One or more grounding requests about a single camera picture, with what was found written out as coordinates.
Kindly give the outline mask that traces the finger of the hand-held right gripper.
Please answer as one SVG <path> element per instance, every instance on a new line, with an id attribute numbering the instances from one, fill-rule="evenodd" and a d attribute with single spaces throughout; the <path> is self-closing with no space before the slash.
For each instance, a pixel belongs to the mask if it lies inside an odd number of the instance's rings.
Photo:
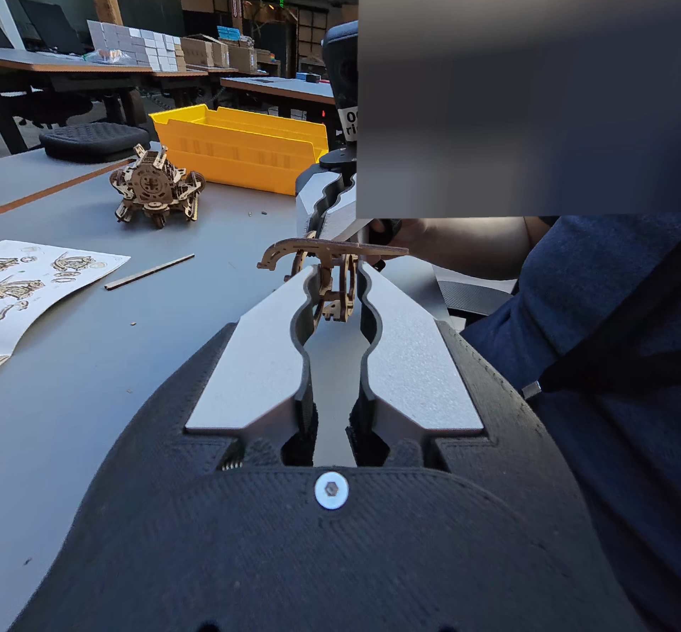
<path id="1" fill-rule="evenodd" d="M 357 175 L 353 175 L 350 187 L 341 192 L 336 202 L 326 211 L 319 232 L 320 240 L 351 241 L 369 225 L 370 218 L 359 218 L 356 215 L 356 179 Z"/>
<path id="2" fill-rule="evenodd" d="M 304 237 L 321 233 L 327 211 L 345 191 L 342 173 L 334 170 L 307 169 L 295 182 L 296 233 Z"/>

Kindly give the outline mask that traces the curved wooden model part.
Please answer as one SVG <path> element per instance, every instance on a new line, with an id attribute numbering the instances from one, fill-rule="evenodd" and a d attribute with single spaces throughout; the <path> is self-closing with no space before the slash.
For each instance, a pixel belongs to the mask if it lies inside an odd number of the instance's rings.
<path id="1" fill-rule="evenodd" d="M 361 256 L 401 257 L 409 254 L 407 248 L 387 245 L 339 242 L 315 237 L 289 238 L 270 245 L 258 262 L 258 269 L 275 270 L 284 256 L 295 254 L 288 281 L 302 270 L 309 256 L 319 260 L 319 296 L 313 321 L 321 318 L 347 321 L 353 313 L 356 296 L 356 275 Z"/>

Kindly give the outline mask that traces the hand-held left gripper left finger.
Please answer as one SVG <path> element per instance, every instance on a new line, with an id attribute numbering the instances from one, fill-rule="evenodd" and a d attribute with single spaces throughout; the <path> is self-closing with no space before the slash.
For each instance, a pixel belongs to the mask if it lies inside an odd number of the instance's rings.
<path id="1" fill-rule="evenodd" d="M 319 267 L 304 267 L 242 315 L 192 414 L 187 432 L 226 434 L 282 448 L 310 438 L 315 419 L 310 360 Z"/>

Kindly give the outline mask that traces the printed instruction sheet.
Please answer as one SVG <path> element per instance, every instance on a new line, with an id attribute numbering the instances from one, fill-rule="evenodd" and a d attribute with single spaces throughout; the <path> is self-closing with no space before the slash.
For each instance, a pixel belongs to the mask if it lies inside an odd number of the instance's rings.
<path id="1" fill-rule="evenodd" d="M 117 270 L 129 256 L 1 241 L 1 364 L 31 324 L 73 292 Z"/>

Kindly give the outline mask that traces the black padded cushion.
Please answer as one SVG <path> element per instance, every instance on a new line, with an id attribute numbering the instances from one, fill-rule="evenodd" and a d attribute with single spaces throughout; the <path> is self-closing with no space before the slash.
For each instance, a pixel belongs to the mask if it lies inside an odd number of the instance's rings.
<path id="1" fill-rule="evenodd" d="M 124 159 L 135 154 L 137 145 L 150 149 L 145 129 L 110 122 L 43 129 L 39 142 L 49 157 L 76 163 Z"/>

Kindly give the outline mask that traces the yellow plastic bin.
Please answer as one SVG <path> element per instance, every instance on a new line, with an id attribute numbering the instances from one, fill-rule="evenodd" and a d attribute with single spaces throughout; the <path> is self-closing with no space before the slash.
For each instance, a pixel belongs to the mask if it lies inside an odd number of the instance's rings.
<path id="1" fill-rule="evenodd" d="M 206 105 L 150 115 L 167 157 L 213 183 L 295 195 L 295 181 L 328 152 L 323 124 Z"/>

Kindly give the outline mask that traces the person's right hand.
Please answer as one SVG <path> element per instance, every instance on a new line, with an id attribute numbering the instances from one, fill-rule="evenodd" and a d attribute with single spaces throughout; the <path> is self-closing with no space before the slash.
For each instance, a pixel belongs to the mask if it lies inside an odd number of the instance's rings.
<path id="1" fill-rule="evenodd" d="M 454 218 L 373 219 L 369 243 L 408 249 L 411 255 L 438 267 L 453 269 Z"/>

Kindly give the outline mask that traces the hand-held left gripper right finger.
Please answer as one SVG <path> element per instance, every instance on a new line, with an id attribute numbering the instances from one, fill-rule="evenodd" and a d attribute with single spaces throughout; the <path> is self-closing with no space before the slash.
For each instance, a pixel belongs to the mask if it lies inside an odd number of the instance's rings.
<path id="1" fill-rule="evenodd" d="M 429 264 L 358 267 L 362 356 L 348 438 L 354 454 L 389 454 L 403 440 L 479 437 L 483 423 L 447 347 L 449 314 Z"/>

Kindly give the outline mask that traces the large cardboard box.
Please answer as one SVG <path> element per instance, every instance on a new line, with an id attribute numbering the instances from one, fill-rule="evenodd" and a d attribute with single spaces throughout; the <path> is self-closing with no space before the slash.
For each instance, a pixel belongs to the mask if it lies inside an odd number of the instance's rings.
<path id="1" fill-rule="evenodd" d="M 180 41 L 187 65 L 230 68 L 228 49 L 222 41 L 204 34 L 181 37 Z"/>

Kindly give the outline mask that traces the thin wooden stick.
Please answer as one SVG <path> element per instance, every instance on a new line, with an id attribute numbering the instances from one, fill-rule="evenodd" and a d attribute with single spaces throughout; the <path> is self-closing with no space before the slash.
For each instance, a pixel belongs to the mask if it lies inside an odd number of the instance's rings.
<path id="1" fill-rule="evenodd" d="M 104 289 L 107 290 L 107 291 L 116 290 L 116 289 L 118 289 L 118 288 L 120 288 L 120 287 L 124 287 L 124 286 L 126 286 L 126 285 L 128 285 L 128 284 L 131 284 L 131 283 L 135 282 L 135 281 L 139 281 L 139 280 L 141 280 L 141 279 L 145 279 L 145 278 L 150 277 L 151 275 L 154 275 L 154 274 L 156 274 L 156 273 L 159 273 L 159 272 L 161 272 L 161 271 L 163 271 L 163 270 L 172 268 L 172 267 L 174 267 L 174 266 L 176 266 L 176 265 L 178 265 L 178 264 L 181 264 L 181 263 L 183 263 L 183 262 L 190 261 L 190 260 L 193 259 L 193 258 L 195 258 L 195 254 L 194 254 L 194 253 L 191 253 L 191 254 L 182 256 L 182 257 L 177 258 L 177 259 L 175 259 L 175 260 L 173 260 L 173 261 L 166 262 L 166 263 L 157 265 L 157 266 L 155 266 L 155 267 L 152 267 L 152 268 L 150 268 L 150 269 L 148 269 L 148 270 L 143 270 L 143 271 L 141 271 L 141 272 L 139 272 L 139 273 L 134 273 L 134 274 L 129 275 L 129 276 L 127 276 L 127 277 L 124 277 L 124 278 L 121 278 L 121 279 L 117 279 L 117 280 L 115 280 L 115 281 L 111 281 L 111 282 L 109 282 L 109 283 L 107 283 L 107 284 L 104 285 Z"/>

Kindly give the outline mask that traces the long wood-edged desk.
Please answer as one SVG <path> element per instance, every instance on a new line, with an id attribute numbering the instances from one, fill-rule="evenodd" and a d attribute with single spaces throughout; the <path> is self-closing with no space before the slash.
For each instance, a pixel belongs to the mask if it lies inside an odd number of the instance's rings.
<path id="1" fill-rule="evenodd" d="M 111 122 L 127 126 L 146 121 L 140 94 L 134 90 L 169 94 L 177 107 L 187 107 L 195 104 L 199 89 L 210 86 L 209 75 L 201 72 L 157 73 L 142 66 L 100 65 L 52 53 L 1 49 L 2 93 L 35 88 L 88 95 L 103 100 Z"/>

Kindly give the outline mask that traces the stack of white boxes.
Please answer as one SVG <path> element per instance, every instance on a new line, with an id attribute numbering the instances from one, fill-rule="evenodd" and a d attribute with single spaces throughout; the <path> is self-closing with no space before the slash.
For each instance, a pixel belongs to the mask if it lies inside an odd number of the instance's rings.
<path id="1" fill-rule="evenodd" d="M 100 65 L 148 67 L 159 73 L 187 71 L 181 38 L 171 34 L 87 21 L 93 51 L 84 56 Z"/>

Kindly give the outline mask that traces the person's right forearm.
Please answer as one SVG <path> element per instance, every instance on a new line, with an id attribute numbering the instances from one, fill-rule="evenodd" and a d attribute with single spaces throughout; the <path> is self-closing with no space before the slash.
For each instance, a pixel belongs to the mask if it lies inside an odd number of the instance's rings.
<path id="1" fill-rule="evenodd" d="M 539 217 L 458 219 L 450 270 L 480 279 L 516 279 L 552 222 Z"/>

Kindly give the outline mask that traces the assembled round wooden model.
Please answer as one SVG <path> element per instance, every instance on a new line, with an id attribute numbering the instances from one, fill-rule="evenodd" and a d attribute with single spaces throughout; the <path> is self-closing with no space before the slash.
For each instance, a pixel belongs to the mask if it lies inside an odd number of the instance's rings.
<path id="1" fill-rule="evenodd" d="M 167 158 L 167 147 L 160 151 L 137 144 L 138 159 L 110 175 L 110 184 L 123 199 L 115 211 L 118 222 L 130 222 L 141 211 L 157 228 L 163 228 L 172 211 L 181 211 L 189 221 L 198 219 L 199 195 L 206 179 L 195 171 L 175 167 Z"/>

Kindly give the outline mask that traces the short grey desk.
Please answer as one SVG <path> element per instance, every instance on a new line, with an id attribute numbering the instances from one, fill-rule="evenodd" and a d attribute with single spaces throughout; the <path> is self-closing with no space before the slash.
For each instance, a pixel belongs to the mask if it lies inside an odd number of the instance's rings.
<path id="1" fill-rule="evenodd" d="M 328 82 L 268 76 L 222 77 L 219 81 L 228 90 L 250 94 L 268 107 L 277 107 L 280 117 L 290 118 L 293 109 L 304 111 L 308 121 L 337 117 L 334 95 Z"/>

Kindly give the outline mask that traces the black office chair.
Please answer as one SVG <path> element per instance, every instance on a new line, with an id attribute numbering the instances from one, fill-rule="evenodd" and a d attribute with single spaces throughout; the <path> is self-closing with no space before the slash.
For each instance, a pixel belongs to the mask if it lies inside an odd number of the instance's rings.
<path id="1" fill-rule="evenodd" d="M 73 116 L 89 113 L 93 104 L 88 96 L 67 92 L 38 91 L 16 96 L 2 96 L 12 117 L 19 117 L 19 125 L 31 122 L 37 128 L 54 124 L 64 127 Z"/>

